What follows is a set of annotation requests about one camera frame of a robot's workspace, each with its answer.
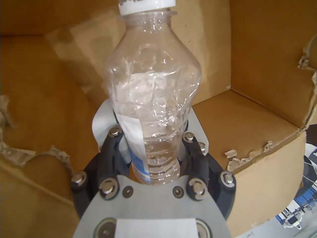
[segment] white label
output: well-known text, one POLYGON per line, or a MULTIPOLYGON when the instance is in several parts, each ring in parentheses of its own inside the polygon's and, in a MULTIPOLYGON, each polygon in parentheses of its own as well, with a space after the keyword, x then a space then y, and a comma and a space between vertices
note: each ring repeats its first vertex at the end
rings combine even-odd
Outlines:
POLYGON ((150 181, 140 120, 117 113, 116 116, 131 150, 133 165, 143 174, 146 181, 150 181))
POLYGON ((118 219, 115 238, 198 238, 196 220, 118 219))

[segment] plastic water bottle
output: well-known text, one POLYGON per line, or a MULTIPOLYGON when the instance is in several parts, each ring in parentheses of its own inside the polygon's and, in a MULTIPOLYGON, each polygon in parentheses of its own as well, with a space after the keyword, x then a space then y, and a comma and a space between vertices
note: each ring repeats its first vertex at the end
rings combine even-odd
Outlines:
POLYGON ((175 0, 119 0, 126 32, 105 80, 136 177, 164 184, 179 176, 177 152, 201 79, 193 54, 171 29, 175 0))

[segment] white bottle cap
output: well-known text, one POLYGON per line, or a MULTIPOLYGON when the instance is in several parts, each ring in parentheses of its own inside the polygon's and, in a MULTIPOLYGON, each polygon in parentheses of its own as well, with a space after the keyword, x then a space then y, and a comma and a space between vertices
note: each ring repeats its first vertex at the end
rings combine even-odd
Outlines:
POLYGON ((127 0, 122 5, 119 4, 119 10, 121 15, 127 15, 155 9, 170 8, 175 5, 176 0, 127 0))

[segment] cardboard box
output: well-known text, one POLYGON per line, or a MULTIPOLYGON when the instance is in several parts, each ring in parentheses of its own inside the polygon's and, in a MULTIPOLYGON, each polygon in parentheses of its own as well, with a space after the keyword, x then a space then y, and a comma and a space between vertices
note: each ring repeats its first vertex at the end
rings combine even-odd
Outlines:
MULTIPOLYGON (((203 70, 193 108, 209 152, 223 168, 228 150, 254 157, 234 170, 233 237, 281 212, 300 185, 316 46, 310 68, 298 62, 316 34, 315 1, 177 0, 172 28, 203 70)), ((91 120, 107 98, 102 66, 124 33, 116 3, 1 0, 1 35, 24 35, 1 37, 1 94, 16 124, 4 131, 7 144, 38 153, 53 144, 75 171, 98 152, 91 120)), ((72 235, 78 218, 63 164, 40 156, 18 168, 1 159, 0 178, 4 237, 72 235)))

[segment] screw head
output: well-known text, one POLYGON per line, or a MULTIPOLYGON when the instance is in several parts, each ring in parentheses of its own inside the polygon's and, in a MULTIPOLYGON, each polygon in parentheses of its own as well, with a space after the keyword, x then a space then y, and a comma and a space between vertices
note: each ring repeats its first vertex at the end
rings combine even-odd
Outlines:
POLYGON ((132 186, 126 186, 123 188, 123 190, 122 190, 123 197, 130 198, 132 196, 132 194, 133 194, 132 186))
POLYGON ((110 133, 113 135, 113 136, 117 136, 119 134, 119 129, 117 127, 112 127, 110 129, 110 133))
POLYGON ((175 198, 180 199, 184 196, 184 190, 180 186, 175 186, 173 188, 173 195, 175 198))
POLYGON ((201 149, 201 152, 204 153, 206 151, 206 144, 202 143, 202 142, 199 142, 199 147, 201 149))
POLYGON ((211 238, 211 233, 209 231, 208 225, 199 219, 196 219, 197 231, 199 238, 211 238))
POLYGON ((204 187, 200 182, 195 182, 193 185, 193 190, 195 194, 202 194, 204 192, 204 187))
POLYGON ((103 185, 102 185, 102 192, 104 194, 110 194, 112 191, 113 191, 113 184, 112 182, 108 181, 108 182, 105 182, 103 185))
POLYGON ((186 137, 188 140, 192 141, 192 140, 194 139, 194 134, 191 133, 191 132, 187 132, 187 133, 185 134, 185 137, 186 137))
POLYGON ((203 200, 208 193, 208 189, 206 184, 199 178, 192 178, 188 182, 189 186, 191 186, 191 189, 193 193, 195 194, 195 200, 203 200))
POLYGON ((76 183, 78 186, 81 186, 87 179, 87 174, 84 171, 78 171, 74 173, 71 181, 76 183))
POLYGON ((114 198, 118 194, 119 185, 116 179, 110 177, 102 181, 99 186, 102 197, 106 200, 114 198))
POLYGON ((116 231, 116 220, 106 218, 102 220, 94 231, 94 238, 114 238, 116 231))
POLYGON ((234 181, 233 181, 233 176, 232 176, 231 172, 223 171, 220 174, 220 180, 227 187, 232 188, 232 187, 235 186, 234 181))
POLYGON ((195 135, 191 132, 185 132, 183 133, 183 139, 187 142, 187 143, 192 143, 193 139, 194 139, 195 135))
POLYGON ((119 125, 115 125, 109 130, 108 136, 114 138, 119 133, 122 133, 121 127, 119 125))
POLYGON ((232 178, 231 175, 225 174, 225 175, 224 175, 224 181, 225 181, 227 184, 230 184, 230 183, 233 183, 233 178, 232 178))

